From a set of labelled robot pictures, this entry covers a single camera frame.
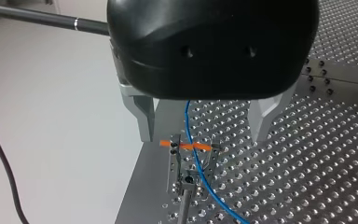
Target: screw hole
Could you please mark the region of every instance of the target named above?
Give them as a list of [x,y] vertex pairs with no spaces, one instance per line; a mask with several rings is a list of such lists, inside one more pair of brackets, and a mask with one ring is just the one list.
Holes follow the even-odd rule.
[[189,183],[189,184],[192,184],[194,182],[194,179],[192,176],[188,175],[185,177],[185,182],[186,183]]
[[182,56],[186,57],[186,58],[192,58],[194,56],[193,52],[190,49],[190,46],[183,46],[181,48],[181,53],[182,53]]
[[253,47],[246,47],[244,50],[243,50],[243,53],[246,55],[246,57],[248,58],[254,58],[256,53],[257,53],[257,49],[256,48],[253,48]]

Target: black cable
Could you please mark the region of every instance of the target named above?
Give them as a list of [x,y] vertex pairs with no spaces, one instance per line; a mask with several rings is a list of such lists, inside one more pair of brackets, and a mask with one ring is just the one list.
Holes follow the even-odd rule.
[[7,157],[1,145],[0,145],[0,158],[7,172],[7,178],[8,178],[8,182],[10,183],[11,193],[13,194],[13,201],[14,201],[14,206],[16,207],[17,215],[19,215],[22,224],[29,224],[26,216],[22,212],[19,192],[17,191],[16,180],[14,178],[13,172],[11,171],[10,164],[8,163]]
[[63,29],[77,30],[96,35],[109,35],[108,24],[103,21],[92,21],[29,9],[2,6],[0,6],[0,17],[16,21],[27,21],[47,26],[54,26]]

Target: metal post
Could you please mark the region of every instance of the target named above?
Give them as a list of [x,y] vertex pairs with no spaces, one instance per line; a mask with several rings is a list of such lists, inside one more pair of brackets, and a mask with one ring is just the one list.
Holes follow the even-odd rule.
[[191,190],[185,189],[183,191],[182,196],[182,203],[179,207],[179,218],[178,218],[178,224],[186,224],[187,222],[187,215],[188,215],[188,209],[190,207],[190,201],[191,201]]

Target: gray floor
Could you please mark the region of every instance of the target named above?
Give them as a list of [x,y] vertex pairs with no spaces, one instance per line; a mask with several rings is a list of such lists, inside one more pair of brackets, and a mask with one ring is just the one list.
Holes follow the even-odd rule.
[[[30,223],[114,223],[141,142],[107,37],[0,20],[0,140]],[[0,162],[4,223],[20,221]]]

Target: black handle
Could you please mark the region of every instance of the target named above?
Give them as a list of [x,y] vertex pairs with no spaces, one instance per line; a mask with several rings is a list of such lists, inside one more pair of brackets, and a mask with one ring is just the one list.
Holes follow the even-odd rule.
[[102,21],[92,21],[47,12],[1,6],[0,17],[16,21],[28,21],[47,26],[60,27],[69,30],[77,30],[96,35],[109,35],[108,25],[106,22]]

